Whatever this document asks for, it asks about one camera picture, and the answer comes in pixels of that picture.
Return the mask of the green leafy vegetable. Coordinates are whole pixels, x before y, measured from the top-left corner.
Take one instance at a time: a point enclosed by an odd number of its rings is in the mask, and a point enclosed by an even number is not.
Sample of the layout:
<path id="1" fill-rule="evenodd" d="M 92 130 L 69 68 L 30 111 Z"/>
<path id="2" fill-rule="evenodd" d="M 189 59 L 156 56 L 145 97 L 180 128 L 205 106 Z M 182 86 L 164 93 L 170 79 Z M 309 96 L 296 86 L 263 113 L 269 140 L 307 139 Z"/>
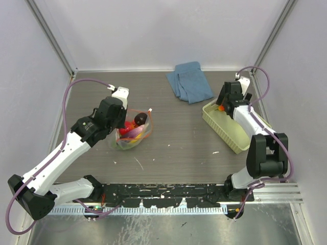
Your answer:
<path id="1" fill-rule="evenodd" d="M 130 148 L 132 148 L 132 144 L 130 143 L 129 140 L 111 140 L 110 141 L 110 146 L 113 148 L 113 149 L 116 149 L 116 150 L 128 150 Z"/>

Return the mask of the dark brown food item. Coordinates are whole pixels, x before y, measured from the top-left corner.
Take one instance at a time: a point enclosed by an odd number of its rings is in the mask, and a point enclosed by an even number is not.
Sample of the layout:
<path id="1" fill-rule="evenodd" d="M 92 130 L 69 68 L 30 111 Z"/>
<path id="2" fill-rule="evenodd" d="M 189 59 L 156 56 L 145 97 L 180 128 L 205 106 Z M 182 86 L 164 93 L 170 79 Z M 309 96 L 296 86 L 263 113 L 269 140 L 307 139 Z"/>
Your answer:
<path id="1" fill-rule="evenodd" d="M 135 138 L 137 135 L 140 135 L 144 131 L 144 128 L 145 128 L 144 125 L 138 126 L 137 128 L 134 128 L 133 130 L 131 130 L 130 132 L 125 134 L 123 137 L 124 138 Z"/>

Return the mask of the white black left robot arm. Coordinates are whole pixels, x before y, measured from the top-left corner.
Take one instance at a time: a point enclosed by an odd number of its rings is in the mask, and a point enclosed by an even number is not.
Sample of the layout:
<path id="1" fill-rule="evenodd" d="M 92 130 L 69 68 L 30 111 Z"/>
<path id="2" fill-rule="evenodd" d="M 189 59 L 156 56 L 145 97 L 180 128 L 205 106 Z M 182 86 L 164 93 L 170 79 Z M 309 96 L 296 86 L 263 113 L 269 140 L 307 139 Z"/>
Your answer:
<path id="1" fill-rule="evenodd" d="M 77 120 L 62 143 L 41 163 L 23 175 L 13 175 L 8 180 L 11 192 L 30 217 L 44 218 L 55 206 L 76 199 L 97 202 L 101 199 L 103 185 L 93 176 L 56 185 L 57 178 L 81 155 L 103 140 L 113 130 L 122 128 L 127 114 L 127 99 L 109 96 L 100 102 L 91 116 Z"/>

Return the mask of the dark purple fruit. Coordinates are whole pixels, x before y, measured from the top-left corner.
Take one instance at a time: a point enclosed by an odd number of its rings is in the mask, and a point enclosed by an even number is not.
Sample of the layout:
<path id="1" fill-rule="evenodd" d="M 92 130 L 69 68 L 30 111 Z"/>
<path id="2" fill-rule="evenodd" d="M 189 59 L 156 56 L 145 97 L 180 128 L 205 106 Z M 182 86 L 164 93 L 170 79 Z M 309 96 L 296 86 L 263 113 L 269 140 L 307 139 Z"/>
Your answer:
<path id="1" fill-rule="evenodd" d="M 141 126 L 146 123 L 146 120 L 148 118 L 148 115 L 146 113 L 139 113 L 134 117 L 133 124 L 135 126 Z"/>

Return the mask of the clear zip bag orange zipper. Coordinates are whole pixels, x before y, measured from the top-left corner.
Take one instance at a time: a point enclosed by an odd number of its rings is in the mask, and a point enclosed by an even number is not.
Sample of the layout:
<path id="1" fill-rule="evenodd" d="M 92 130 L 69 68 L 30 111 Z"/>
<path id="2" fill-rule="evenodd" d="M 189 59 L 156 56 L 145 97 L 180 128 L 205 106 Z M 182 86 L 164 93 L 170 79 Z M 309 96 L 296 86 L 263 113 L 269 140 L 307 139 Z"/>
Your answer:
<path id="1" fill-rule="evenodd" d="M 125 127 L 109 135 L 108 145 L 114 150 L 129 150 L 148 138 L 152 131 L 152 108 L 146 111 L 128 109 Z"/>

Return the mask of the yellow banana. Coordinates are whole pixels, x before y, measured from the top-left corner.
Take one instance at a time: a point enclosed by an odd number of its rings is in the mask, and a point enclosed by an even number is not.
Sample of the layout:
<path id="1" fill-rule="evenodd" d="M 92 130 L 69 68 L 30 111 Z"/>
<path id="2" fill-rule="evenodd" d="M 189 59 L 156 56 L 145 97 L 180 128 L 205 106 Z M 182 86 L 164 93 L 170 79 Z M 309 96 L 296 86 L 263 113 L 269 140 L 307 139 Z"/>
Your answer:
<path id="1" fill-rule="evenodd" d="M 143 138 L 141 137 L 141 135 L 137 135 L 135 138 L 129 139 L 126 142 L 128 144 L 138 144 L 138 143 L 140 143 L 142 141 L 142 139 Z"/>

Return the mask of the red apple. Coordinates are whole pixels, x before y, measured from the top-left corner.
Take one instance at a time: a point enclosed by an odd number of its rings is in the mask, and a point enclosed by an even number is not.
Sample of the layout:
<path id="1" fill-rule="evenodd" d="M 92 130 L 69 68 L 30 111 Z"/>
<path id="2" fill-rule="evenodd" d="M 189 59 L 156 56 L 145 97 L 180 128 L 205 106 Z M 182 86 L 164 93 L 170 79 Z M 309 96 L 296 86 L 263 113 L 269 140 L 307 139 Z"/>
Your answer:
<path id="1" fill-rule="evenodd" d="M 135 123 L 132 121 L 125 121 L 124 127 L 119 129 L 119 134 L 121 136 L 127 134 L 135 128 Z"/>

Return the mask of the pale green plastic basket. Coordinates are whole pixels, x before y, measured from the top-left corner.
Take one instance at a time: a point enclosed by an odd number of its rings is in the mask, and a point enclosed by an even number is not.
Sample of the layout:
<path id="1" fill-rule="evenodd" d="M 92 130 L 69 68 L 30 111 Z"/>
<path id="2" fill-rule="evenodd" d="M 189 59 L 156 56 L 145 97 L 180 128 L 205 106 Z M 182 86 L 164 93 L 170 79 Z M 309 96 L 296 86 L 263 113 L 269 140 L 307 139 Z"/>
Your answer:
<path id="1" fill-rule="evenodd" d="M 236 154 L 249 149 L 251 138 L 241 125 L 218 110 L 216 100 L 202 108 L 202 118 Z"/>

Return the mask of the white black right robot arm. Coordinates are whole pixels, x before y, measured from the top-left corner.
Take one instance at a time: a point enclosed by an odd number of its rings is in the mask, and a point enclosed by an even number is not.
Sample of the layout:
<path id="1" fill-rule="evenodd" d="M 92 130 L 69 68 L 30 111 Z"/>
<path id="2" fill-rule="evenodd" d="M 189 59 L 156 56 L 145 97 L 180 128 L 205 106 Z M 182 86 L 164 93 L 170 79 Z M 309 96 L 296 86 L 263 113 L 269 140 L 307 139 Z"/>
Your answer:
<path id="1" fill-rule="evenodd" d="M 278 177 L 288 171 L 288 137 L 269 128 L 258 116 L 244 86 L 240 79 L 225 82 L 216 101 L 218 109 L 236 121 L 250 139 L 246 166 L 224 182 L 224 195 L 230 201 L 236 201 L 242 191 L 261 178 Z"/>

